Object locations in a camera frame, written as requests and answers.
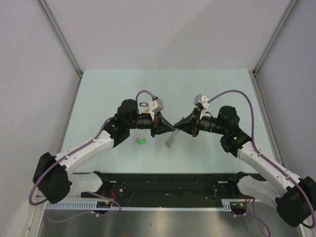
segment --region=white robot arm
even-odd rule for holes
[[[35,185],[29,203],[46,201],[32,201],[36,187],[50,203],[57,203],[68,194],[97,191],[103,183],[99,173],[73,173],[98,154],[123,142],[129,137],[130,129],[150,129],[152,137],[175,130],[162,116],[163,103],[159,98],[153,96],[148,105],[148,112],[139,114],[137,101],[124,100],[114,117],[106,120],[94,137],[65,153],[42,155],[33,177]]]
[[[241,91],[231,90],[222,92],[211,100],[198,95],[194,100],[196,108],[174,127],[193,137],[196,137],[200,130],[223,135],[220,143],[224,151],[252,166],[267,181],[258,181],[246,173],[239,172],[229,179],[229,182],[235,185],[241,194],[257,198],[275,208],[287,224],[297,227],[310,216],[311,211],[314,216],[316,182],[310,177],[302,179],[261,152],[254,143],[254,122],[250,137],[239,128],[240,119],[234,107],[223,106],[217,118],[203,116],[208,106],[205,101],[210,103],[228,92],[238,92],[246,97],[254,119],[249,98]]]

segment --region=purple cable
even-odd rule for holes
[[[95,137],[93,139],[96,139],[100,136],[101,132],[103,131],[105,125],[107,124],[108,121],[110,121],[111,118],[108,118],[107,120],[105,120],[104,124],[102,125],[100,131],[97,133],[97,135],[95,135]],[[91,141],[88,141],[87,143],[83,144],[82,146],[78,147],[77,149],[73,150],[72,152],[69,152],[68,154],[66,154],[65,156],[61,157],[59,160],[57,160],[54,164],[52,164],[39,178],[38,180],[35,182],[34,186],[31,189],[30,195],[29,195],[29,203],[32,206],[37,206],[40,205],[44,202],[47,201],[47,199],[44,199],[42,201],[39,202],[33,202],[33,195],[35,192],[35,189],[38,187],[39,183],[43,180],[43,178],[45,177],[46,174],[48,174],[56,165],[58,165],[60,162],[62,162],[63,160],[66,159],[66,156],[71,156],[74,153],[80,151],[81,149],[85,148],[86,146],[90,145],[91,143],[93,143],[93,139]]]
[[[267,158],[265,155],[263,154],[260,154],[260,151],[259,149],[257,148],[256,144],[255,144],[255,136],[254,136],[254,133],[255,133],[255,118],[254,118],[254,112],[253,112],[253,107],[252,107],[252,104],[251,104],[251,101],[250,99],[248,98],[248,96],[240,91],[240,90],[227,90],[227,91],[224,91],[220,94],[218,94],[217,96],[213,97],[212,99],[210,99],[208,101],[208,103],[211,103],[212,101],[216,100],[218,97],[224,95],[224,94],[227,94],[227,93],[230,93],[230,92],[236,92],[236,93],[239,93],[239,94],[242,94],[246,100],[248,101],[248,104],[250,106],[250,111],[251,111],[251,137],[252,137],[252,146],[253,146],[253,149],[256,151],[256,153],[262,157],[266,162],[268,162],[270,165],[272,165],[274,168],[276,168],[279,172],[281,172],[282,175],[284,175],[285,177],[288,177],[288,174],[283,171],[281,168],[279,168],[277,165],[275,165],[269,158]],[[315,212],[314,212],[314,209],[313,209],[313,206],[309,200],[309,198],[307,197],[306,193],[304,192],[304,190],[298,185],[297,182],[295,182],[295,180],[292,178],[292,177],[288,177],[288,180],[291,181],[296,187],[297,189],[302,193],[304,199],[306,200],[309,208],[310,208],[310,211],[311,211],[311,215],[312,215],[312,219],[313,219],[313,224],[311,226],[308,226],[306,225],[305,223],[302,223],[302,225],[308,229],[313,229],[316,227],[316,215],[315,215]]]
[[[259,227],[259,229],[260,229],[260,231],[261,231],[261,233],[265,236],[265,237],[271,237],[271,232],[270,232],[270,229],[269,229],[269,227],[268,227],[268,225],[260,218],[260,217],[258,217],[257,215],[256,215],[256,213],[255,213],[255,198],[252,200],[252,209],[253,209],[253,214],[240,214],[240,215],[236,215],[236,214],[234,214],[233,212],[232,212],[232,214],[234,214],[234,217],[245,217],[245,216],[251,216],[251,217],[254,217],[255,219],[256,219],[256,222],[257,222],[257,224],[258,224],[258,227]],[[265,231],[262,229],[262,227],[260,226],[260,223],[259,222],[261,222],[265,227],[266,227],[266,229],[267,229],[267,231],[268,231],[268,235],[266,235],[265,234]]]
[[[142,94],[142,93],[147,93],[147,94],[149,94],[152,98],[155,98],[155,96],[150,92],[150,91],[147,91],[147,90],[141,90],[140,92],[138,92],[137,93],[137,95],[136,95],[136,102],[138,103],[138,97],[139,97],[139,95],[140,94]]]
[[[111,217],[111,216],[116,216],[116,215],[118,215],[118,214],[120,214],[120,213],[122,212],[121,205],[120,205],[117,201],[112,200],[112,199],[107,198],[107,197],[104,197],[104,196],[101,196],[101,195],[99,195],[99,194],[92,193],[92,192],[88,192],[88,193],[90,193],[90,194],[92,194],[92,195],[95,195],[95,196],[97,196],[98,198],[102,198],[102,199],[105,199],[105,200],[109,200],[109,201],[113,202],[114,204],[116,204],[116,205],[118,206],[118,211],[115,212],[115,213],[113,213],[113,214],[108,214],[108,215],[106,215],[106,214],[97,213],[97,215],[99,215],[99,216],[105,216],[105,217]],[[84,211],[84,212],[78,213],[78,214],[76,214],[76,215],[74,215],[74,216],[72,216],[72,217],[66,218],[66,219],[64,219],[64,220],[58,220],[58,221],[52,220],[52,219],[49,217],[48,214],[46,215],[46,218],[49,220],[49,222],[52,222],[52,223],[64,223],[64,222],[70,221],[70,220],[72,220],[72,219],[74,219],[74,218],[76,218],[76,217],[78,217],[78,216],[85,215],[85,214],[89,214],[89,213],[95,213],[95,212],[93,212],[93,211]]]

